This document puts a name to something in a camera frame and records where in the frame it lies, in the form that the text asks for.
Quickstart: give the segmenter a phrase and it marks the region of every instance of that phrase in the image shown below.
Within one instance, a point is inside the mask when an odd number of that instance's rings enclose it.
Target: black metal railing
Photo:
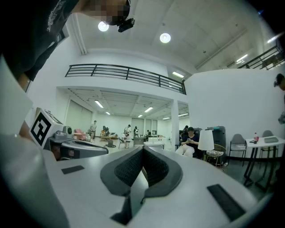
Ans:
[[[185,94],[184,82],[175,81],[157,73],[128,66],[110,64],[70,65],[65,77],[112,77],[138,81]]]
[[[277,46],[274,46],[251,61],[248,61],[238,67],[238,69],[248,68],[269,70],[282,64],[284,64],[284,51],[279,49]]]

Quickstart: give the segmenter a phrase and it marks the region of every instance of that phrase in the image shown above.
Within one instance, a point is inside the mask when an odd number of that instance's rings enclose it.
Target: black t-shirt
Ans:
[[[190,138],[189,135],[184,134],[182,141],[183,141],[183,142],[186,142],[188,138]],[[195,134],[195,135],[194,135],[192,138],[190,138],[190,139],[191,139],[191,140],[194,140],[195,142],[199,142],[199,136],[198,136],[197,134]],[[196,144],[187,143],[186,145],[187,145],[187,146],[190,146],[190,147],[193,147],[193,148],[195,149],[195,151],[198,150],[198,145],[196,145]]]
[[[22,73],[33,81],[57,46],[57,36],[78,0],[10,1],[1,51],[17,79]]]

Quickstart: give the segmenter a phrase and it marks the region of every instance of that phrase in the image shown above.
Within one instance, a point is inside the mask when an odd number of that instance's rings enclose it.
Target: pink chair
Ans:
[[[82,132],[82,130],[80,129],[75,129],[74,130],[75,133],[81,133],[81,135],[77,136],[77,139],[79,140],[85,140],[86,139],[86,134]]]

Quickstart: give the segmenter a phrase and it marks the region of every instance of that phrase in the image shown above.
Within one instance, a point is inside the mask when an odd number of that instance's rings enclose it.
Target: white ceiling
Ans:
[[[258,13],[240,2],[132,0],[129,17],[135,18],[135,26],[123,33],[118,33],[116,26],[101,32],[99,21],[83,14],[78,15],[78,21],[87,49],[152,51],[152,55],[172,56],[199,71],[208,71],[227,68],[246,53],[253,58],[266,48]],[[171,35],[168,44],[160,42],[162,33]]]
[[[108,111],[112,115],[130,116],[137,118],[142,114],[142,118],[163,119],[171,117],[171,101],[160,100],[135,94],[118,93],[99,89],[65,89],[71,97],[77,97],[90,105],[100,114]],[[104,108],[100,108],[94,101],[98,100]],[[179,114],[188,113],[188,105],[178,103]]]

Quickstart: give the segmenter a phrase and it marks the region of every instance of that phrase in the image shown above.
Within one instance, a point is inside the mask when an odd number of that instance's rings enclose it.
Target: laptop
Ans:
[[[276,137],[265,138],[264,142],[265,143],[276,143],[276,142],[278,142],[278,139]]]

